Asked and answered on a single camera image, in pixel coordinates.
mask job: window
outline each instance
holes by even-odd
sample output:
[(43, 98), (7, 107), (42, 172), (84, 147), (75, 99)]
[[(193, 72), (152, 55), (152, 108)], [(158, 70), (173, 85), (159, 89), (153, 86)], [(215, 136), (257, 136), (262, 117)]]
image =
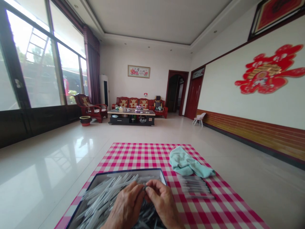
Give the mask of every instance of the window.
[[(8, 19), (31, 108), (64, 105), (64, 96), (68, 105), (76, 104), (72, 95), (88, 95), (84, 37), (69, 18), (51, 0), (5, 1), (10, 4)], [(46, 31), (16, 16), (15, 9)], [(53, 27), (49, 26), (48, 14), (52, 16)], [(60, 56), (55, 58), (57, 48)], [(57, 60), (61, 63), (62, 76)]]
[(83, 58), (80, 58), (80, 65), (83, 73), (83, 85), (84, 85), (84, 94), (89, 96), (88, 90), (88, 77), (87, 77), (87, 61)]
[(25, 16), (49, 31), (48, 16), (44, 0), (5, 0)]
[(13, 87), (10, 82), (9, 75), (5, 66), (5, 62), (2, 56), (2, 50), (0, 49), (0, 111), (4, 110), (16, 110), (19, 109), (19, 105), (13, 91)]
[(68, 104), (76, 104), (72, 95), (82, 93), (82, 81), (79, 73), (78, 55), (58, 44), (61, 68), (64, 76), (64, 89)]
[(61, 105), (52, 41), (15, 14), (7, 11), (32, 108)]
[(50, 1), (50, 7), (55, 37), (86, 57), (84, 36), (52, 1)]

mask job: tiled floor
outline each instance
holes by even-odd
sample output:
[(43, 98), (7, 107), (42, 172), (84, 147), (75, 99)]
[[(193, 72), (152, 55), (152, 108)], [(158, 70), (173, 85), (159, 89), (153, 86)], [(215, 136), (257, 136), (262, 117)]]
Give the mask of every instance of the tiled floor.
[(271, 228), (304, 228), (305, 172), (192, 120), (79, 122), (0, 149), (0, 228), (53, 229), (113, 142), (187, 143)]

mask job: light blue towel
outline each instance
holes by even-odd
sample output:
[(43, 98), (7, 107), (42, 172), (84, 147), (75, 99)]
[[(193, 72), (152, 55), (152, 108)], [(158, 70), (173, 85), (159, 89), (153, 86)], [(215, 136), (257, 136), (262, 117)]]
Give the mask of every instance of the light blue towel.
[(169, 163), (173, 170), (183, 176), (189, 176), (195, 173), (197, 176), (207, 178), (216, 175), (215, 171), (208, 168), (185, 152), (181, 146), (173, 149), (169, 155)]

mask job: small white chair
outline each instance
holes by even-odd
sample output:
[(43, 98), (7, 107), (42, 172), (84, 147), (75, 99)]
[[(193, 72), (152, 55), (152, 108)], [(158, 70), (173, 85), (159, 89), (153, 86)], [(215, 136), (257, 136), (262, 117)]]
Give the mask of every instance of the small white chair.
[(194, 121), (193, 121), (192, 124), (194, 124), (194, 126), (195, 126), (196, 123), (197, 123), (197, 120), (199, 120), (199, 124), (203, 127), (203, 122), (202, 122), (202, 120), (203, 120), (203, 117), (205, 116), (205, 114), (206, 114), (206, 113), (202, 113), (201, 115), (197, 115), (197, 117), (194, 118)]

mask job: finger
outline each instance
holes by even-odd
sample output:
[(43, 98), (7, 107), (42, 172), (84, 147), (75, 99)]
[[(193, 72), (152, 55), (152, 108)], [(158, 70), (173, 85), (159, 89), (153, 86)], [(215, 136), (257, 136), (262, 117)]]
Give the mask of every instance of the finger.
[(154, 189), (151, 187), (146, 187), (145, 191), (148, 197), (150, 198), (150, 200), (152, 201), (152, 203), (155, 205), (155, 207), (158, 206), (158, 203), (160, 201), (160, 196), (157, 195)]
[(145, 195), (144, 199), (146, 200), (147, 203), (151, 203), (152, 202), (148, 195)]
[(159, 189), (160, 193), (166, 191), (166, 185), (159, 180), (150, 180), (146, 183), (147, 186)]
[(132, 196), (132, 201), (134, 202), (139, 194), (139, 192), (144, 188), (143, 184), (137, 184), (133, 187), (133, 189), (130, 191)]
[(136, 198), (135, 205), (134, 205), (134, 215), (136, 215), (137, 217), (139, 217), (144, 196), (145, 196), (145, 191), (141, 191)]
[(126, 186), (126, 188), (124, 188), (125, 191), (130, 191), (132, 190), (135, 186), (137, 185), (136, 181), (133, 181), (132, 183), (130, 183), (129, 185)]

